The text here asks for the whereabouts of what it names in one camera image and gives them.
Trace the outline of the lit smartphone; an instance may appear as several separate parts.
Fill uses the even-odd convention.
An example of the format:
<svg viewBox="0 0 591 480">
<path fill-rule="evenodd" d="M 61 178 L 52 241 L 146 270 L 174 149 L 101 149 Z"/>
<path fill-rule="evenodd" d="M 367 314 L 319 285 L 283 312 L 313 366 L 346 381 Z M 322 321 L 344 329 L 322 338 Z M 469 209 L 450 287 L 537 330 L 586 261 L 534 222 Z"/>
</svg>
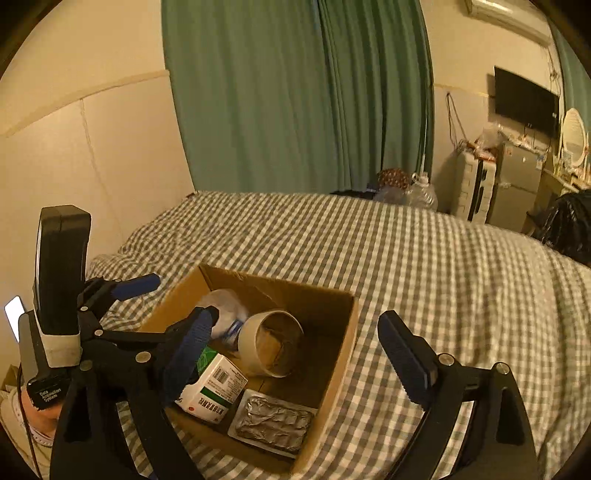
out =
<svg viewBox="0 0 591 480">
<path fill-rule="evenodd" d="M 19 319 L 25 313 L 24 304 L 19 295 L 14 296 L 5 306 L 5 315 L 17 343 L 20 342 Z"/>
</svg>

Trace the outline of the white green medicine box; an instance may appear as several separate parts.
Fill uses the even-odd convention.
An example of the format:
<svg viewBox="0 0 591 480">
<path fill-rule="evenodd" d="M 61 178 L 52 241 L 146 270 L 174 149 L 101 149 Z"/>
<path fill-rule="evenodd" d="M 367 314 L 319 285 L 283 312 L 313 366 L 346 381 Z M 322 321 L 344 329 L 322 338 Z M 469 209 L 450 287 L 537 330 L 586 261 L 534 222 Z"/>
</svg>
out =
<svg viewBox="0 0 591 480">
<path fill-rule="evenodd" d="M 219 424 L 235 405 L 249 379 L 228 357 L 206 346 L 197 360 L 197 379 L 175 401 L 185 413 Z"/>
</svg>

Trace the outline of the white plastic bottle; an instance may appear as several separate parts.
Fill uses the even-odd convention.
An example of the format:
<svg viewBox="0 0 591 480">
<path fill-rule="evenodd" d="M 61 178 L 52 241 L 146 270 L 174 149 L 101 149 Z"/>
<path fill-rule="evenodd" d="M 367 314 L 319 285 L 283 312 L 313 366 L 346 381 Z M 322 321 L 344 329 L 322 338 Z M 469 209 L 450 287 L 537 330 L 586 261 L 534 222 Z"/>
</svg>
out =
<svg viewBox="0 0 591 480">
<path fill-rule="evenodd" d="M 238 348 L 238 336 L 242 330 L 249 311 L 239 300 L 235 291 L 229 289 L 213 290 L 197 302 L 197 307 L 214 307 L 218 311 L 218 319 L 211 330 L 211 339 L 219 341 L 229 350 Z"/>
</svg>

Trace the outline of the tape roll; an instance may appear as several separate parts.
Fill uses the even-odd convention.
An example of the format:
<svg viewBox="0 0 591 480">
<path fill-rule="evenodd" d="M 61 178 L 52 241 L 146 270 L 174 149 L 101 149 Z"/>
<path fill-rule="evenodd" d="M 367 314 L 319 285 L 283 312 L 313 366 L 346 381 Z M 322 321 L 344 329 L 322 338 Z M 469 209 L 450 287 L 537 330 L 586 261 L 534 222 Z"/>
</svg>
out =
<svg viewBox="0 0 591 480">
<path fill-rule="evenodd" d="M 252 377 L 286 378 L 300 354 L 304 329 L 283 310 L 256 313 L 245 321 L 238 336 L 238 358 Z"/>
</svg>

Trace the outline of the silver blister pack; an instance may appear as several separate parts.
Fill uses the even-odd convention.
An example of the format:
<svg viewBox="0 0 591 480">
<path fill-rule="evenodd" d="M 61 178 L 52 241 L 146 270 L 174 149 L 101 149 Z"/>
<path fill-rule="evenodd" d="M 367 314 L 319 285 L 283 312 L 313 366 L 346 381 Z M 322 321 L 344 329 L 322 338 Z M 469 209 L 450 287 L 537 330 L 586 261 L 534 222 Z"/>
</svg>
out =
<svg viewBox="0 0 591 480">
<path fill-rule="evenodd" d="M 318 410 L 246 389 L 228 436 L 250 446 L 295 459 Z"/>
</svg>

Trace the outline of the cardboard box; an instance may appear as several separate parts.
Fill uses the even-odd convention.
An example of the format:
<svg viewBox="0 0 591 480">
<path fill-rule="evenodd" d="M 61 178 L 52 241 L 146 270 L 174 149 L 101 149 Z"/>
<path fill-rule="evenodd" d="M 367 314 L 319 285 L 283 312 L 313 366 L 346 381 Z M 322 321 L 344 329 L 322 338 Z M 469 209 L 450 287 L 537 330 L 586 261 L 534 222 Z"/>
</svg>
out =
<svg viewBox="0 0 591 480">
<path fill-rule="evenodd" d="M 247 389 L 311 408 L 315 417 L 300 450 L 287 457 L 231 437 L 231 422 L 238 413 L 235 407 L 217 425 L 184 413 L 178 406 L 169 408 L 167 414 L 201 445 L 267 474 L 294 478 L 311 467 L 335 412 L 356 343 L 358 301 L 342 290 L 201 264 L 164 296 L 142 322 L 141 331 L 164 331 L 215 290 L 235 293 L 249 316 L 235 350 L 219 340 L 212 341 L 212 347 L 245 373 Z"/>
</svg>

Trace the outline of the checkered bed sheet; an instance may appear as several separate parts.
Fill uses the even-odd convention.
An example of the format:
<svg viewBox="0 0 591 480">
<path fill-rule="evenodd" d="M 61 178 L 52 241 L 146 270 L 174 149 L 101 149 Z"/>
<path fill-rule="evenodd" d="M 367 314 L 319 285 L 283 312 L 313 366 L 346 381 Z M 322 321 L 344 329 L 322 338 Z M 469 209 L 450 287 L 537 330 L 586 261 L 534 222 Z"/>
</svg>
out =
<svg viewBox="0 0 591 480">
<path fill-rule="evenodd" d="M 377 338 L 396 311 L 433 349 L 513 370 L 539 474 L 555 476 L 590 423 L 590 271 L 538 241 L 429 210 L 314 194 L 198 192 L 138 227 L 89 277 L 156 273 L 111 308 L 134 330 L 195 266 L 334 288 L 359 302 L 358 339 L 308 479 L 381 479 L 421 418 Z"/>
</svg>

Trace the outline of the black bag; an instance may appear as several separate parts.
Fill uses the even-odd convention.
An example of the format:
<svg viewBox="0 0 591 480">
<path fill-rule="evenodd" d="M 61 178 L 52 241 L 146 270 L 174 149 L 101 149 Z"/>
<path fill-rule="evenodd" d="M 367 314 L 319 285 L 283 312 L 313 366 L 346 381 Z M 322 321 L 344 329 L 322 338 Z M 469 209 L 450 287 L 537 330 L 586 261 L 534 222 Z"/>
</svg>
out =
<svg viewBox="0 0 591 480">
<path fill-rule="evenodd" d="M 534 231 L 542 244 L 583 265 L 590 266 L 589 189 L 566 193 L 555 199 Z"/>
</svg>

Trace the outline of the large water bottle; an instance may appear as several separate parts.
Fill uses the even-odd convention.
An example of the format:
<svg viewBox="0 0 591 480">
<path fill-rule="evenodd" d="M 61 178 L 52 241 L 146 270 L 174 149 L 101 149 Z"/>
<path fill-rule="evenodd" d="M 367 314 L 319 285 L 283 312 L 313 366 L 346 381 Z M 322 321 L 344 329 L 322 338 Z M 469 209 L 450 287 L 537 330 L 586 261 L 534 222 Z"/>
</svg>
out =
<svg viewBox="0 0 591 480">
<path fill-rule="evenodd" d="M 438 198 L 427 172 L 414 173 L 405 193 L 405 204 L 414 208 L 438 210 Z"/>
</svg>

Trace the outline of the white suitcase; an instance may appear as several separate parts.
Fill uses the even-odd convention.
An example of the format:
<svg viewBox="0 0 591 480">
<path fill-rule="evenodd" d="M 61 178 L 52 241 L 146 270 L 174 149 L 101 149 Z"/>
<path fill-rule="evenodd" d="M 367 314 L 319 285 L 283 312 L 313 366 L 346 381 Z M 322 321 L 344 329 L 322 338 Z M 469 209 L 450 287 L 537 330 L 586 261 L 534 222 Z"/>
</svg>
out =
<svg viewBox="0 0 591 480">
<path fill-rule="evenodd" d="M 456 159 L 456 179 L 451 213 L 463 220 L 485 224 L 491 205 L 496 163 L 462 151 Z"/>
</svg>

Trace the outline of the brown patterned cushion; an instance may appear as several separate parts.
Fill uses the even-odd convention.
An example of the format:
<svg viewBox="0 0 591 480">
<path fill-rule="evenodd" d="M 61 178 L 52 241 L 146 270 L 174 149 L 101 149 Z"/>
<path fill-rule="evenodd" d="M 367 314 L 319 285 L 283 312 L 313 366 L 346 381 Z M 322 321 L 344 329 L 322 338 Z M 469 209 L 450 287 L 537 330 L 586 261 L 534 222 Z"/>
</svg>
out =
<svg viewBox="0 0 591 480">
<path fill-rule="evenodd" d="M 410 175 L 401 168 L 384 169 L 378 174 L 378 188 L 395 187 L 407 190 L 411 183 Z"/>
</svg>

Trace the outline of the small grey fridge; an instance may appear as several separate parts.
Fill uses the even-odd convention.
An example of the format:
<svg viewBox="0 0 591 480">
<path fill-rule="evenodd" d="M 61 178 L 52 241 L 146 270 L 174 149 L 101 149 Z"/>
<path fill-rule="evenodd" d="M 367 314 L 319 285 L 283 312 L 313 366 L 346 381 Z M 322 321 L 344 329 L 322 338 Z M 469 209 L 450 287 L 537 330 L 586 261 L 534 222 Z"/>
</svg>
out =
<svg viewBox="0 0 591 480">
<path fill-rule="evenodd" d="M 500 149 L 488 223 L 520 232 L 538 193 L 545 158 L 504 142 Z"/>
</svg>

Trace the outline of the oval white mirror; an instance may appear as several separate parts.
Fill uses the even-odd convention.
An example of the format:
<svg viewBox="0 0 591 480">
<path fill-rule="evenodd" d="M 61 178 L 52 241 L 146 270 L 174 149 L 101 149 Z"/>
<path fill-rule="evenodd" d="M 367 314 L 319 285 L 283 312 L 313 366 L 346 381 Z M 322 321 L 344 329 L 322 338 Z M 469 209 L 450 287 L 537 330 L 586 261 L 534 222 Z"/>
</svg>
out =
<svg viewBox="0 0 591 480">
<path fill-rule="evenodd" d="M 561 159 L 572 168 L 581 167 L 588 151 L 588 135 L 582 117 L 575 108 L 566 111 L 561 127 Z"/>
</svg>

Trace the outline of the white air conditioner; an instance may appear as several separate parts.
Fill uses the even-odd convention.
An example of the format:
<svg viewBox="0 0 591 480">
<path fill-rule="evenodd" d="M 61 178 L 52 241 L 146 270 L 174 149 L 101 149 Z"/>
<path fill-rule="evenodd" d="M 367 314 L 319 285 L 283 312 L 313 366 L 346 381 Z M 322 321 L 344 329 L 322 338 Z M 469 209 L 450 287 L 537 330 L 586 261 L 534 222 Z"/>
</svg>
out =
<svg viewBox="0 0 591 480">
<path fill-rule="evenodd" d="M 530 1 L 465 0 L 468 14 L 549 47 L 553 41 L 544 13 Z"/>
</svg>

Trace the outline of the black wall television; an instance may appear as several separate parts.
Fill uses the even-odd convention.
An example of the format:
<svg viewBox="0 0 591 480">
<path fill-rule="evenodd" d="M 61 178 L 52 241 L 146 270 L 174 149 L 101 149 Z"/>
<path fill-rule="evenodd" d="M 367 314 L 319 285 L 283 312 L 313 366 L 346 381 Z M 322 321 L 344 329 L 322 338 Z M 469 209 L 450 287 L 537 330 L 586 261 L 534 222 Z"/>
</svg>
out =
<svg viewBox="0 0 591 480">
<path fill-rule="evenodd" d="M 515 73 L 495 67 L 495 113 L 543 133 L 557 137 L 559 97 Z"/>
</svg>

